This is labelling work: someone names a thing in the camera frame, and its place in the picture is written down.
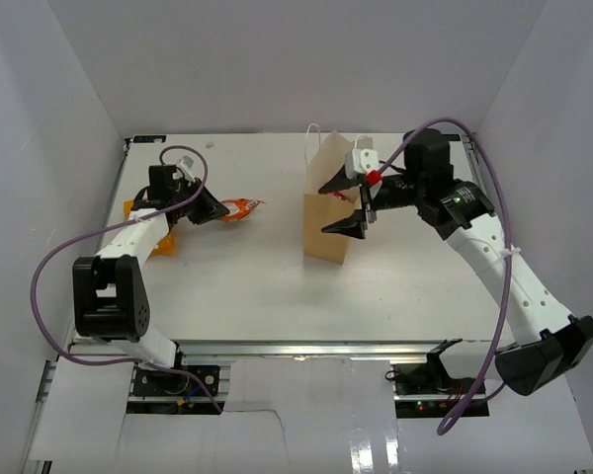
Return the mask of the magenta candy packet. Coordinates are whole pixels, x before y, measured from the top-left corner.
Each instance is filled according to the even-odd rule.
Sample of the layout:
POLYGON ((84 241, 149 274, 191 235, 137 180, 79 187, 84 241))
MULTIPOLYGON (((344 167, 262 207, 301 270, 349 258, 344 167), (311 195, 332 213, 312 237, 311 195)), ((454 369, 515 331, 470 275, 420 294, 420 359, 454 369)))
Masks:
POLYGON ((345 196, 343 193, 340 193, 340 192, 331 192, 331 193, 327 193, 327 196, 331 196, 331 197, 334 197, 334 198, 338 198, 338 199, 340 199, 340 200, 342 200, 342 201, 347 201, 347 202, 349 202, 349 201, 350 201, 350 200, 349 200, 349 199, 348 199, 348 198, 347 198, 347 197, 346 197, 346 196, 345 196))

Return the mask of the orange snack packet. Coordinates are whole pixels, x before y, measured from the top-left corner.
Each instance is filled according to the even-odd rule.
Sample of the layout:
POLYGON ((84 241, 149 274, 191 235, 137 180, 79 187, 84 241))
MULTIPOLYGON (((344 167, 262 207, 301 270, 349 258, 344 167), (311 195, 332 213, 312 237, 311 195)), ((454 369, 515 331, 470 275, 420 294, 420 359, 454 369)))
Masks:
POLYGON ((224 222, 238 222, 248 218, 261 204, 263 200, 253 198, 225 199, 221 202, 228 213, 220 218, 224 222))

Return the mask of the large yellow snack bag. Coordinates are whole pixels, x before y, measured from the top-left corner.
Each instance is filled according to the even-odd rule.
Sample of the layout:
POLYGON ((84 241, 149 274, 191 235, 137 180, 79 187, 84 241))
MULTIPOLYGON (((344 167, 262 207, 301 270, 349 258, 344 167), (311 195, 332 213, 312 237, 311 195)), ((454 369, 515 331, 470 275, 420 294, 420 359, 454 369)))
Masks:
MULTIPOLYGON (((123 213, 124 213, 124 220, 128 220, 129 214, 131 213, 131 209, 133 206, 132 200, 127 200, 124 202, 123 205, 123 213)), ((150 256, 154 257, 157 255, 163 255, 167 257, 172 257, 175 253, 175 241, 173 232, 170 231, 165 237, 163 237, 157 244, 157 246, 152 250, 150 256)))

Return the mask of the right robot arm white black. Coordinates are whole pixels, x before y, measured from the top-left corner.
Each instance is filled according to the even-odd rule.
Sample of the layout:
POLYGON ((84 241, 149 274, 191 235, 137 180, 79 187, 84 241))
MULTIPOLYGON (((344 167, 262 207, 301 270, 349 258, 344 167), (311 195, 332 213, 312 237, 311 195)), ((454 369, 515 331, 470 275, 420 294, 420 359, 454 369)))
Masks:
POLYGON ((499 378, 528 396, 578 365, 593 345, 593 317, 576 317, 542 284, 516 247, 494 205, 473 182, 454 175, 448 137, 434 128, 408 132, 404 165, 386 175, 373 149, 353 148, 319 188, 356 188, 360 206, 323 232, 362 239, 383 210, 413 206, 419 217, 468 263, 505 313, 513 344, 493 363, 499 378))

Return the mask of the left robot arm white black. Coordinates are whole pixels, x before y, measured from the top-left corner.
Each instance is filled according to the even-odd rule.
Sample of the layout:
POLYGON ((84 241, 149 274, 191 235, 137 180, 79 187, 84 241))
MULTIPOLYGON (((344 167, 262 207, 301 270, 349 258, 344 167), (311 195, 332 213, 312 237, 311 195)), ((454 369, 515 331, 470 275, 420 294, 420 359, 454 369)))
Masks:
POLYGON ((172 368, 177 345, 150 327, 142 277, 148 257, 181 219, 194 225, 225 217, 228 209, 192 174, 193 159, 154 165, 149 185, 129 205, 126 226, 93 257, 72 267, 79 336, 110 343, 143 362, 172 368))

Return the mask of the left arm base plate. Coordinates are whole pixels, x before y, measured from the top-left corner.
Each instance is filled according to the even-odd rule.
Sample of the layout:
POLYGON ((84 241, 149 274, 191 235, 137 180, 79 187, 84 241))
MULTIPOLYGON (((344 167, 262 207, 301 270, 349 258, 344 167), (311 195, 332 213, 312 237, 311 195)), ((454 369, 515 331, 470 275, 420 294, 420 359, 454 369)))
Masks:
MULTIPOLYGON (((218 394, 220 367, 218 365, 185 365, 183 370, 198 377, 212 396, 218 394)), ((130 394, 134 397, 179 397, 190 400, 194 396, 205 396, 199 384, 182 375, 139 368, 134 375, 130 394)))

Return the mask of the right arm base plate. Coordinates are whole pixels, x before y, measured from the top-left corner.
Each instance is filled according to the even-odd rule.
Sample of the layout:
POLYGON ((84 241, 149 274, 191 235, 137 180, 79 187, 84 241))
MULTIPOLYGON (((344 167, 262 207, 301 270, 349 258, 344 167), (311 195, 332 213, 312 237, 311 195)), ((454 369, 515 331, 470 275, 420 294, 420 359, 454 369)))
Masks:
POLYGON ((444 352, 460 342, 444 341, 427 353, 425 361, 394 363, 384 374, 393 387, 399 420, 441 419, 465 397, 475 375, 453 375, 442 361, 444 352))

